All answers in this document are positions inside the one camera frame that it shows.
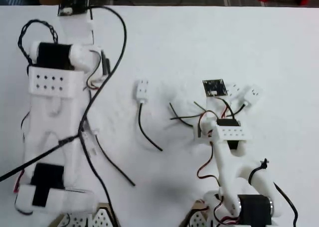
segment red wire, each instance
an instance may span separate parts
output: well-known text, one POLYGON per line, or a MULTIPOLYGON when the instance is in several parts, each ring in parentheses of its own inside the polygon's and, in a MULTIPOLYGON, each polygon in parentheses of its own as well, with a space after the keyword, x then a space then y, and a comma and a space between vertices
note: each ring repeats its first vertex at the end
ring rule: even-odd
POLYGON ((21 180, 23 174, 24 174, 24 170, 22 170, 20 172, 20 175, 18 176, 18 178, 16 180, 16 183, 15 183, 15 186, 14 186, 14 189, 13 189, 13 193, 18 193, 19 192, 20 180, 21 180))
POLYGON ((225 106, 225 109, 224 109, 223 113, 221 114, 220 118, 224 118, 225 117, 226 111, 227 111, 227 106, 225 106))
POLYGON ((217 181, 218 185, 220 186, 220 183, 219 183, 218 178, 217 178, 216 176, 214 176, 214 175, 199 176, 199 172, 200 172, 202 169, 204 169, 204 168, 211 162, 211 160, 213 159, 213 143, 210 142, 210 145, 211 145, 211 156, 210 156, 209 160, 208 160, 204 165, 202 165, 202 166, 198 169, 198 171, 197 171, 197 177, 198 177, 199 179, 206 179, 206 178, 210 178, 210 177, 215 178, 215 180, 217 181))
POLYGON ((225 226, 229 226, 229 225, 234 225, 234 224, 237 224, 238 221, 239 221, 239 217, 235 218, 235 217, 230 217, 230 216, 225 216, 223 217, 221 220, 219 220, 216 216, 216 211, 222 206, 224 202, 224 197, 221 198, 219 204, 215 207, 214 209, 214 217, 215 219, 217 220, 217 222, 220 224, 220 225, 225 225, 225 226))

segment white 3d-printed part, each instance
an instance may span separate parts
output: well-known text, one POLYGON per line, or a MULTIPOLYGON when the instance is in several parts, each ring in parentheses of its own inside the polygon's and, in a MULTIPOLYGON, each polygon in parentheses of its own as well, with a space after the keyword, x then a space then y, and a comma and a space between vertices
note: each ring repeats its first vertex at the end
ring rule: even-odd
POLYGON ((140 80, 136 89, 136 100, 140 103, 146 103, 148 100, 148 80, 140 80))
POLYGON ((247 128, 242 126, 218 126, 213 129, 213 135, 218 135, 220 140, 225 141, 246 141, 251 140, 247 128))
POLYGON ((58 227, 85 227, 87 220, 86 214, 69 214, 65 215, 58 227))
POLYGON ((82 87, 82 71, 30 67, 29 92, 33 95, 73 98, 82 87))

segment small white connector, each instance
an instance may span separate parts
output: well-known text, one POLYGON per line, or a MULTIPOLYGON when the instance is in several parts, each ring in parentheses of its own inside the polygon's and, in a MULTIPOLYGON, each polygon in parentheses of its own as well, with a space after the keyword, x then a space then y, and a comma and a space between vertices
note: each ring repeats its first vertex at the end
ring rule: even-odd
POLYGON ((251 86, 246 94, 244 95, 244 104, 251 106, 257 103, 257 101, 262 97, 263 90, 257 85, 251 86))
POLYGON ((136 89, 136 100, 139 103, 146 103, 148 100, 148 80, 140 80, 138 81, 138 86, 136 89))

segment table surface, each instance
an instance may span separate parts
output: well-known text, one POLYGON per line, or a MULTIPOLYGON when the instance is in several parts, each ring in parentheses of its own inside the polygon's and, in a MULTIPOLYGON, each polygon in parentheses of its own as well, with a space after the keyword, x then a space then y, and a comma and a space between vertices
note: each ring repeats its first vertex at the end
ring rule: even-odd
MULTIPOLYGON (((129 186, 97 150, 92 161, 111 195, 121 225, 175 227, 193 202, 214 180, 199 180, 196 171, 210 155, 206 145, 193 143, 192 130, 169 121, 168 103, 183 98, 205 103, 201 81, 258 84, 265 96, 247 112, 254 140, 251 154, 270 160, 269 172, 299 211, 298 226, 317 225, 319 205, 317 131, 319 115, 319 9, 262 7, 132 7, 114 6, 127 24, 127 49, 118 71, 96 101, 103 120, 101 142, 111 158, 136 182, 129 186), (150 98, 142 112, 148 135, 141 135, 138 105, 133 99, 137 79, 150 81, 150 98)), ((17 47, 22 26, 33 18, 48 21, 65 37, 56 6, 0 7, 0 170, 22 163, 20 122, 29 110, 27 62, 17 47)), ((118 19, 94 10, 96 43, 114 64, 123 43, 118 19)), ((51 41, 38 24, 24 39, 51 41)), ((82 157, 77 187, 106 197, 82 157)), ((212 162, 205 174, 217 173, 212 162)), ((56 216, 14 210, 14 177, 0 183, 1 226, 47 226, 56 216)), ((292 226, 293 212, 282 199, 282 226, 292 226)))

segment electronic component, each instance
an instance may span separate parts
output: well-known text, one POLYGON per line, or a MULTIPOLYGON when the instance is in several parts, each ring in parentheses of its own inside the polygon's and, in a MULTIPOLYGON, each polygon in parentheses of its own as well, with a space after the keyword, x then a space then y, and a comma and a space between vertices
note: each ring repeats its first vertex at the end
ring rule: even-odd
POLYGON ((204 80, 203 85, 205 88, 206 96, 227 96, 226 86, 223 79, 219 80, 204 80))
POLYGON ((136 89, 136 100, 139 103, 146 103, 148 100, 148 80, 140 80, 136 89))
POLYGON ((61 0, 58 16, 71 16, 87 12, 89 0, 61 0))
POLYGON ((271 211, 273 206, 268 197, 263 195, 239 195, 241 212, 240 225, 251 227, 265 227, 271 225, 271 211))
POLYGON ((236 119, 217 119, 216 122, 219 126, 240 126, 236 119))

